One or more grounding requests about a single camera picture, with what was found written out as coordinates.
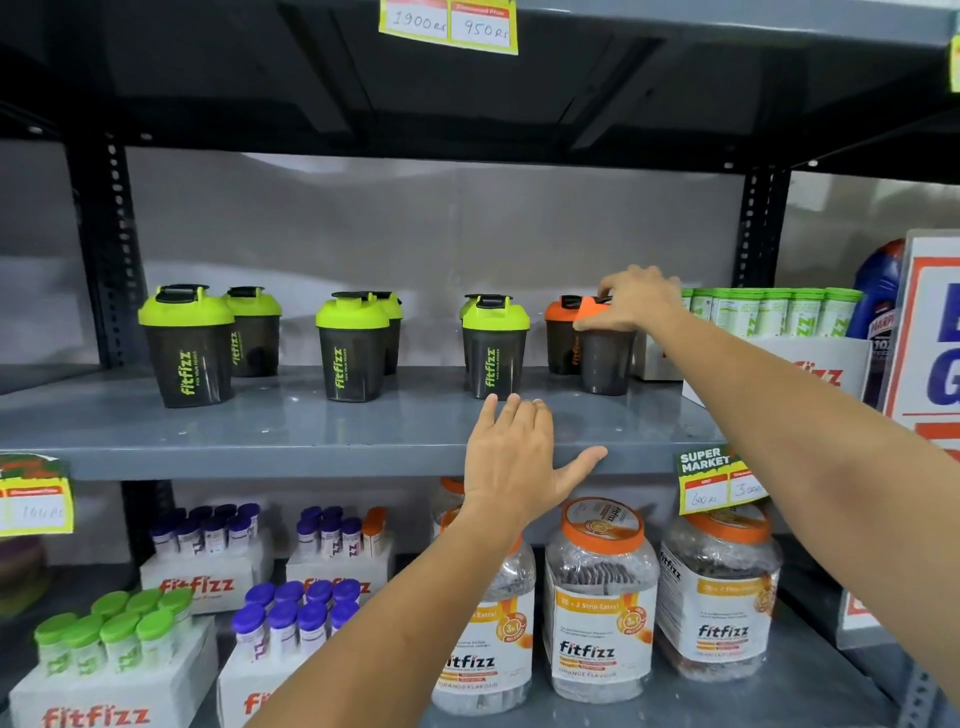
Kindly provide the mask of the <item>white red printed card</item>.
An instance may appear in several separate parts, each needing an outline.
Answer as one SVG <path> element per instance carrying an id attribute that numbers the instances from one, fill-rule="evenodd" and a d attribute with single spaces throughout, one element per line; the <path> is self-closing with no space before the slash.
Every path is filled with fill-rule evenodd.
<path id="1" fill-rule="evenodd" d="M 841 651 L 867 650 L 897 643 L 890 631 L 846 588 L 841 590 L 834 638 L 836 648 Z"/>

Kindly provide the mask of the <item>orange lid dark shaker bottle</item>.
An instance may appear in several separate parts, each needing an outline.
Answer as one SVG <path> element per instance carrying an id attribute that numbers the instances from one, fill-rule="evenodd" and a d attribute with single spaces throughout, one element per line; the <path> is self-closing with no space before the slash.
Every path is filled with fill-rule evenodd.
<path id="1" fill-rule="evenodd" d="M 544 312 L 547 336 L 547 367 L 550 374 L 581 376 L 582 346 L 573 323 L 584 297 L 562 295 Z"/>
<path id="2" fill-rule="evenodd" d="M 627 394 L 638 330 L 628 322 L 618 323 L 614 328 L 577 329 L 585 392 L 608 397 Z"/>

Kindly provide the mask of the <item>person's right forearm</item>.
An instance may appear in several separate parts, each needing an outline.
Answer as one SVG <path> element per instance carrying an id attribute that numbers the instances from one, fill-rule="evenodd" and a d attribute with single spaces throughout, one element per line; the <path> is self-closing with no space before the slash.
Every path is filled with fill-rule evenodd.
<path id="1" fill-rule="evenodd" d="M 647 329 L 798 540 L 960 712 L 960 462 L 679 304 Z"/>

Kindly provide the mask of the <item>dark metal shelf rack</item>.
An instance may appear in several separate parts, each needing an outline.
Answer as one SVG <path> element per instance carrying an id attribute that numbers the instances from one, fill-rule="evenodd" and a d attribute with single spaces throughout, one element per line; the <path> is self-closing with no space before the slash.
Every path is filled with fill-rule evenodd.
<path id="1" fill-rule="evenodd" d="M 760 174 L 759 249 L 774 272 L 789 170 L 867 151 L 960 114 L 947 91 L 960 8 L 873 0 L 518 0 L 517 55 L 378 30 L 378 0 L 0 0 L 0 136 L 57 136 L 108 369 L 145 366 L 134 213 L 109 218 L 108 146 L 334 159 Z M 23 416 L 0 451 L 65 459 L 79 480 L 388 477 L 462 462 L 479 405 L 415 390 L 301 404 L 276 385 L 212 414 L 148 415 L 146 380 L 81 376 L 0 395 Z M 139 382 L 142 395 L 131 387 Z M 665 472 L 721 433 L 677 385 L 613 404 L 557 394 L 560 464 L 598 444 L 601 474 Z"/>

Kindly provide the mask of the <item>person's left forearm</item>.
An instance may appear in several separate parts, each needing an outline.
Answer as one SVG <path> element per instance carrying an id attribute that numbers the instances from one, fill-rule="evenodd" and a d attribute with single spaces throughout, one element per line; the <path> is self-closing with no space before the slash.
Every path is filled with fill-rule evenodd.
<path id="1" fill-rule="evenodd" d="M 482 596 L 536 513 L 465 503 L 272 694 L 248 728 L 416 728 Z"/>

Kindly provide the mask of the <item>person's right hand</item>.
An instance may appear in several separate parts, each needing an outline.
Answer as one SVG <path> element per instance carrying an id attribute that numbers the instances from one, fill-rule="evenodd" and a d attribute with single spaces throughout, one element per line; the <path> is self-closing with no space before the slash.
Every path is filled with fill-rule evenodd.
<path id="1" fill-rule="evenodd" d="M 598 286 L 601 298 L 610 297 L 607 307 L 623 310 L 626 323 L 654 337 L 691 319 L 681 294 L 677 276 L 665 277 L 656 266 L 643 268 L 637 264 L 604 276 Z"/>

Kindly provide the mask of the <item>person's left hand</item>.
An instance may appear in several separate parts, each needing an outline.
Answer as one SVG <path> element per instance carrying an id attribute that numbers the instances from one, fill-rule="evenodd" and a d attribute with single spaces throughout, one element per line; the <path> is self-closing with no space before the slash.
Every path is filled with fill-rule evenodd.
<path id="1" fill-rule="evenodd" d="M 467 444 L 463 466 L 462 516 L 480 514 L 513 536 L 569 498 L 554 496 L 554 470 L 560 467 L 554 467 L 553 414 L 542 400 L 540 444 L 524 445 L 522 401 L 519 394 L 510 394 L 497 405 L 494 443 L 480 456 L 469 456 Z"/>

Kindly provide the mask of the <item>orange capped tube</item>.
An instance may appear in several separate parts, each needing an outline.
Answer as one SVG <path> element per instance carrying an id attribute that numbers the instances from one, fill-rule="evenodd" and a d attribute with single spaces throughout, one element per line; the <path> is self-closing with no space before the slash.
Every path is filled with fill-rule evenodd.
<path id="1" fill-rule="evenodd" d="M 371 559 L 378 559 L 384 551 L 387 541 L 388 509 L 374 506 L 366 511 L 362 519 L 363 550 Z"/>

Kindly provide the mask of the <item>clear jar with orange lid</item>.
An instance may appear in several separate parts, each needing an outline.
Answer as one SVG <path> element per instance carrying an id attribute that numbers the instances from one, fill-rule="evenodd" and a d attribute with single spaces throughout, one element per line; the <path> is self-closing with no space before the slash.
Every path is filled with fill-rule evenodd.
<path id="1" fill-rule="evenodd" d="M 433 705 L 459 717 L 518 708 L 533 679 L 536 561 L 518 537 L 465 626 L 433 689 Z"/>
<path id="2" fill-rule="evenodd" d="M 677 516 L 660 543 L 655 643 L 688 680 L 721 683 L 762 667 L 783 554 L 758 504 Z"/>
<path id="3" fill-rule="evenodd" d="M 464 502 L 464 483 L 462 476 L 442 476 L 438 487 L 429 498 L 431 541 L 441 533 L 441 525 L 448 511 L 461 506 Z"/>
<path id="4" fill-rule="evenodd" d="M 560 698 L 604 705 L 643 693 L 660 573 L 637 511 L 600 496 L 563 506 L 545 550 L 542 627 Z"/>

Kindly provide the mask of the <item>green lid dark shaker bottle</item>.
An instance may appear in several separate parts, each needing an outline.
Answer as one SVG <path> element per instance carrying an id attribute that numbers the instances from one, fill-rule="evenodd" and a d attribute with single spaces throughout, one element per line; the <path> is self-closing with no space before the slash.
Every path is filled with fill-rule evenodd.
<path id="1" fill-rule="evenodd" d="M 138 322 L 164 407 L 209 407 L 234 397 L 234 314 L 208 285 L 159 286 Z"/>
<path id="2" fill-rule="evenodd" d="M 326 397 L 376 400 L 385 377 L 390 319 L 372 292 L 335 292 L 316 314 Z"/>
<path id="3" fill-rule="evenodd" d="M 475 399 L 497 395 L 504 400 L 522 389 L 522 369 L 531 320 L 513 298 L 502 294 L 483 294 L 471 316 L 465 319 L 471 328 L 476 316 L 484 331 L 470 342 L 469 390 Z"/>
<path id="4" fill-rule="evenodd" d="M 389 319 L 389 333 L 385 352 L 385 376 L 392 376 L 399 366 L 403 310 L 402 301 L 396 292 L 371 291 L 368 293 L 371 300 L 376 300 Z"/>
<path id="5" fill-rule="evenodd" d="M 462 305 L 459 313 L 460 324 L 461 324 L 461 334 L 462 334 L 462 353 L 463 353 L 463 365 L 465 367 L 466 373 L 469 375 L 471 370 L 471 342 L 474 340 L 475 335 L 481 332 L 484 332 L 483 321 L 478 319 L 476 316 L 473 316 L 470 321 L 475 324 L 473 327 L 470 327 L 465 323 L 466 319 L 472 314 L 470 313 L 475 309 L 477 303 L 482 300 L 483 294 L 467 294 L 464 296 L 465 303 Z"/>
<path id="6" fill-rule="evenodd" d="M 222 296 L 234 316 L 230 335 L 234 378 L 273 378 L 279 372 L 282 306 L 261 286 L 235 286 Z"/>

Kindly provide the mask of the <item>group of purple capped tubes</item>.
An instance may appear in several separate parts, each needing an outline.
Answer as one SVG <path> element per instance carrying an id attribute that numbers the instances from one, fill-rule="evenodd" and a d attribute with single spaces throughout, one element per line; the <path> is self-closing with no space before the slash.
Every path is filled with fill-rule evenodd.
<path id="1" fill-rule="evenodd" d="M 359 557 L 363 525 L 361 517 L 347 514 L 340 506 L 308 506 L 295 523 L 293 556 L 300 561 Z"/>
<path id="2" fill-rule="evenodd" d="M 357 614 L 367 590 L 354 578 L 252 586 L 231 618 L 231 659 L 286 664 L 312 655 Z"/>
<path id="3" fill-rule="evenodd" d="M 258 503 L 219 503 L 176 507 L 147 528 L 160 559 L 255 558 L 270 552 L 272 534 Z"/>

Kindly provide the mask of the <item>group of green capped tubes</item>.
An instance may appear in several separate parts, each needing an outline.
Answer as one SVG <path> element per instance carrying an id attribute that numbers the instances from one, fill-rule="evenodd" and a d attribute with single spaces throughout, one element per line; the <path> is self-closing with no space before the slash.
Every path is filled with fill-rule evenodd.
<path id="1" fill-rule="evenodd" d="M 195 632 L 194 590 L 114 590 L 87 613 L 55 613 L 32 631 L 41 677 L 132 674 L 186 655 Z"/>

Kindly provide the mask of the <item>white red blue sign board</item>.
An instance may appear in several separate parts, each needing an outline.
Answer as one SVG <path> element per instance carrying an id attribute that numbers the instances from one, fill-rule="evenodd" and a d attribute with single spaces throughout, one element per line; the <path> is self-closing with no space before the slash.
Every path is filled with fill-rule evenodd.
<path id="1" fill-rule="evenodd" d="M 906 236 L 879 410 L 960 462 L 960 228 Z"/>

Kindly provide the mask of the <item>white display box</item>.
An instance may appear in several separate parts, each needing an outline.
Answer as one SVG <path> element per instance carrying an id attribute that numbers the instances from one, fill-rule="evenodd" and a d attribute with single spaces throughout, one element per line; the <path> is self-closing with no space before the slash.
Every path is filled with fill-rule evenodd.
<path id="1" fill-rule="evenodd" d="M 333 557 L 322 555 L 310 558 L 294 553 L 285 565 L 286 581 L 298 580 L 305 587 L 319 580 L 338 583 L 353 579 L 360 583 L 359 603 L 363 605 L 382 589 L 395 573 L 395 541 L 392 533 L 386 533 L 379 541 L 379 551 L 372 556 L 364 546 L 358 555 L 342 552 Z"/>
<path id="2" fill-rule="evenodd" d="M 218 672 L 214 618 L 197 616 L 161 669 L 46 677 L 35 667 L 9 693 L 9 719 L 12 728 L 189 728 Z"/>
<path id="3" fill-rule="evenodd" d="M 309 643 L 306 652 L 297 646 L 281 656 L 266 638 L 265 655 L 248 659 L 247 643 L 234 648 L 217 681 L 217 713 L 220 728 L 244 728 L 271 695 L 325 642 Z"/>
<path id="4" fill-rule="evenodd" d="M 243 552 L 153 555 L 139 567 L 140 583 L 164 593 L 192 590 L 196 614 L 230 612 L 244 605 L 249 589 L 271 579 L 274 564 L 272 536 L 265 529 Z"/>
<path id="5" fill-rule="evenodd" d="M 851 337 L 746 337 L 750 345 L 791 362 L 798 369 L 861 400 L 866 390 L 871 344 Z M 702 407 L 698 394 L 686 383 L 663 348 L 647 334 L 633 345 L 629 374 L 649 383 L 681 383 L 681 395 Z"/>

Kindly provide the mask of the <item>green yellow price tag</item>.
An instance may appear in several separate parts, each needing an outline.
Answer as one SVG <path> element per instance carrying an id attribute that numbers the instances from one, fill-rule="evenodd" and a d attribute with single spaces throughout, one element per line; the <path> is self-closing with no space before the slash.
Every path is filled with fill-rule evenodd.
<path id="1" fill-rule="evenodd" d="M 678 514 L 691 515 L 751 504 L 769 497 L 729 443 L 701 445 L 675 457 Z"/>

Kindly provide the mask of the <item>blue cleaner bottle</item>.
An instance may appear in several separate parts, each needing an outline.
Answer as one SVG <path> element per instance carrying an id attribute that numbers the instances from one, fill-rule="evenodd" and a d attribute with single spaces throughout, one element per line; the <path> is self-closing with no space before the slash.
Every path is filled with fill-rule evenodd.
<path id="1" fill-rule="evenodd" d="M 862 401 L 880 408 L 890 337 L 897 320 L 897 301 L 906 239 L 887 242 L 870 254 L 858 269 L 854 289 L 861 292 L 846 335 L 870 343 L 870 367 Z"/>

